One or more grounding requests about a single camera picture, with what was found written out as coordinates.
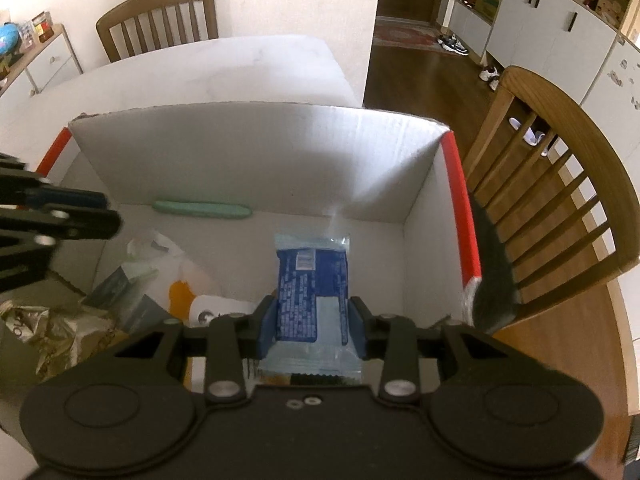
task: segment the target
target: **patterned doormat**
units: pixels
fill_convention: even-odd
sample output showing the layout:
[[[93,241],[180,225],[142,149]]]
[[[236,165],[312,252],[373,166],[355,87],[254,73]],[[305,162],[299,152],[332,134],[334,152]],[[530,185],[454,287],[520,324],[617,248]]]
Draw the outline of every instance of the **patterned doormat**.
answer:
[[[429,23],[411,23],[378,16],[373,30],[373,45],[399,46],[456,56],[438,44],[440,34],[440,29],[432,27]]]

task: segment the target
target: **crumpled wrapper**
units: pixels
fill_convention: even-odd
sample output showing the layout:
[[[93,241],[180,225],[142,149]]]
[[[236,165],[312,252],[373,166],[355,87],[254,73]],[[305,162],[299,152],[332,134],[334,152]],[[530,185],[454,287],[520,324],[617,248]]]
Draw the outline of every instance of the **crumpled wrapper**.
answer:
[[[52,378],[127,338],[116,329],[107,311],[84,305],[51,309],[5,301],[0,305],[0,319],[21,341],[38,349],[36,375],[40,380]]]

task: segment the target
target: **dark chair cushion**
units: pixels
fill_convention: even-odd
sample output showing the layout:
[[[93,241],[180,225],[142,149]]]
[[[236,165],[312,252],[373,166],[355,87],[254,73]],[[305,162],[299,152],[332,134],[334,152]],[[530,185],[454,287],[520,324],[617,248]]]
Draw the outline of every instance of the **dark chair cushion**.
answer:
[[[519,294],[511,263],[494,224],[471,194],[469,200],[482,267],[482,281],[474,298],[474,325],[492,334],[515,319]]]

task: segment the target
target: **cabinet handle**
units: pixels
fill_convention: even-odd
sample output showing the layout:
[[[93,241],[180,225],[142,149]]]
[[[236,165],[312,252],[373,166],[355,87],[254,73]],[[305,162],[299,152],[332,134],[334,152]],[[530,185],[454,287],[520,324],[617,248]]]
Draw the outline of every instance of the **cabinet handle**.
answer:
[[[571,25],[569,25],[569,32],[574,30],[575,20],[578,19],[578,13],[574,12],[574,18],[571,20]]]

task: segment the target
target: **blue globe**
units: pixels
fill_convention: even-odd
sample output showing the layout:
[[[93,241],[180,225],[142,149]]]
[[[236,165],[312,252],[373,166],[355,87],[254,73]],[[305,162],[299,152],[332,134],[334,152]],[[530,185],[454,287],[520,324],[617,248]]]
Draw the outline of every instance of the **blue globe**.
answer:
[[[0,26],[0,56],[10,53],[20,41],[20,31],[13,23]]]

